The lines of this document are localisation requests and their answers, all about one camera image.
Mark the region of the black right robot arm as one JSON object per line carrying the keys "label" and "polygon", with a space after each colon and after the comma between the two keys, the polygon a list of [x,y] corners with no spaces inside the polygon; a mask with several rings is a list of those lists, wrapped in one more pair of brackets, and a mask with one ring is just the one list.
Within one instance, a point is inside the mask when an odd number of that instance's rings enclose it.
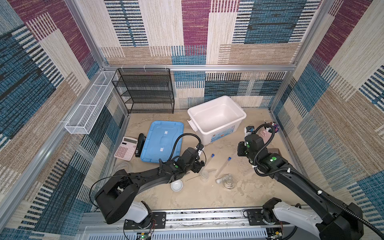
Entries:
{"label": "black right robot arm", "polygon": [[283,202],[268,200],[262,209],[266,224],[287,222],[303,229],[320,240],[359,240],[368,227],[381,239],[384,234],[363,218],[362,209],[354,203],[349,205],[316,186],[298,172],[286,159],[269,153],[262,137],[247,133],[239,142],[238,156],[246,157],[256,174],[271,177],[286,186],[311,208],[305,211]]}

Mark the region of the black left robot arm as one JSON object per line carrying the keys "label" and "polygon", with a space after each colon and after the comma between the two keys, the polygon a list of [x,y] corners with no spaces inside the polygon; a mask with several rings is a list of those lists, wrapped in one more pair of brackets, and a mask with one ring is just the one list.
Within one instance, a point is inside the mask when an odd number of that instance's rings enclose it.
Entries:
{"label": "black left robot arm", "polygon": [[96,193],[96,203],[108,225],[123,219],[148,227],[153,212],[144,202],[135,202],[135,197],[158,185],[170,184],[182,179],[186,173],[199,173],[205,166],[200,160],[204,146],[188,148],[181,156],[162,162],[158,168],[139,173],[117,171]]}

